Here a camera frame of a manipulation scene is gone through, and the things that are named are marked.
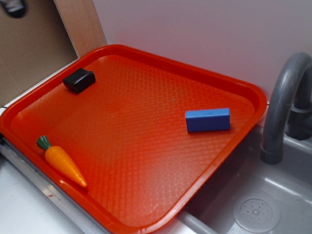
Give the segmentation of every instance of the drain cover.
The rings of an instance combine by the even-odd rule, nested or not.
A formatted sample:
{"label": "drain cover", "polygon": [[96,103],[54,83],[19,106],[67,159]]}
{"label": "drain cover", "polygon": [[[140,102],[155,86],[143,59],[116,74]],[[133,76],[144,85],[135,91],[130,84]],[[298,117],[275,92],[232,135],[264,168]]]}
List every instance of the drain cover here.
{"label": "drain cover", "polygon": [[236,223],[251,233],[267,233],[280,221],[280,210],[271,197],[252,193],[240,197],[233,206]]}

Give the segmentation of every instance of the carrot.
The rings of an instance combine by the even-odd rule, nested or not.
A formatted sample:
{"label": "carrot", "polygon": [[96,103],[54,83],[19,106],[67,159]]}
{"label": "carrot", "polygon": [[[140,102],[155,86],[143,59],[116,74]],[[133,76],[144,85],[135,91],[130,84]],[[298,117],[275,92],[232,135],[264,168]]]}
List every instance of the carrot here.
{"label": "carrot", "polygon": [[45,150],[44,158],[54,169],[83,188],[87,187],[80,170],[61,147],[51,146],[46,136],[41,136],[36,143]]}

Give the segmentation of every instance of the sink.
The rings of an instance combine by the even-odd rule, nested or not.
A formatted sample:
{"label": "sink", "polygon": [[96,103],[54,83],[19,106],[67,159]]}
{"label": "sink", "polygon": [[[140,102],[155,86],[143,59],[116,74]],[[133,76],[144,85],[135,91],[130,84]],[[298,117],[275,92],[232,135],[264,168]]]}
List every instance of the sink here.
{"label": "sink", "polygon": [[311,233],[312,146],[286,136],[283,160],[269,165],[262,131],[256,126],[185,207],[203,233]]}

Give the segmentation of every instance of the faucet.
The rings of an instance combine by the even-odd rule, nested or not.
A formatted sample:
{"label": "faucet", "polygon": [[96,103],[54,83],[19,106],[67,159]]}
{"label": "faucet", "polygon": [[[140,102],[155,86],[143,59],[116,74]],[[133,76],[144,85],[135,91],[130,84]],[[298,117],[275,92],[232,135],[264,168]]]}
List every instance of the faucet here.
{"label": "faucet", "polygon": [[312,58],[292,55],[284,65],[269,103],[264,124],[261,159],[278,164],[283,158],[285,133],[304,140],[312,136]]}

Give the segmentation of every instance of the tray rim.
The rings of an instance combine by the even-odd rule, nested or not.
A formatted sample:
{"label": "tray rim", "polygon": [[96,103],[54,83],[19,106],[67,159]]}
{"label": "tray rim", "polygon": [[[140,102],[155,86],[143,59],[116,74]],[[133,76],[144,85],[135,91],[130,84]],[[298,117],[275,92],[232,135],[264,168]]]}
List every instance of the tray rim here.
{"label": "tray rim", "polygon": [[[257,86],[247,83],[242,80],[231,78],[225,75],[221,75],[212,71],[197,68],[185,63],[174,61],[168,58],[160,57],[154,54],[140,51],[138,49],[130,48],[124,45],[108,45],[103,46],[98,49],[91,51],[82,58],[73,62],[70,66],[64,68],[59,73],[55,74],[47,81],[43,82],[38,87],[34,88],[32,91],[22,96],[20,99],[13,102],[0,116],[0,132],[17,147],[23,154],[32,154],[30,147],[25,146],[18,136],[15,136],[10,131],[10,121],[16,116],[20,111],[23,110],[23,106],[29,106],[31,103],[45,95],[47,92],[51,91],[54,87],[61,83],[63,77],[74,72],[79,67],[85,67],[94,60],[108,56],[108,55],[120,55],[131,60],[136,60],[142,62],[141,59],[144,58],[145,64],[157,67],[167,72],[175,73],[188,79],[193,79],[204,84],[211,85],[218,89],[224,91],[235,91],[236,95],[247,98],[254,106],[254,115],[245,124],[244,127],[232,138],[230,143],[221,151],[221,153],[213,160],[211,165],[206,168],[206,170],[201,174],[201,176],[194,182],[194,184],[186,191],[186,193],[173,205],[173,207],[158,221],[144,227],[124,227],[120,228],[123,224],[117,220],[112,215],[107,214],[106,226],[103,222],[100,222],[105,228],[110,229],[112,232],[117,233],[149,233],[153,232],[170,220],[172,220],[178,212],[186,205],[187,201],[191,199],[195,191],[198,191],[201,186],[209,179],[213,172],[222,164],[222,162],[230,155],[230,153],[236,148],[236,146],[243,140],[243,138],[251,131],[251,129],[258,123],[258,121],[263,117],[267,109],[267,99],[264,93]],[[50,171],[53,178],[61,178],[56,172]],[[84,196],[81,195],[81,189],[76,186],[68,185],[67,183],[60,183],[56,181],[56,184],[60,186],[69,196],[74,196],[77,203],[81,204],[85,200]],[[90,212],[92,210],[92,216],[98,220],[99,217],[103,216],[103,213],[98,210],[97,205],[92,202],[87,206],[83,207]]]}

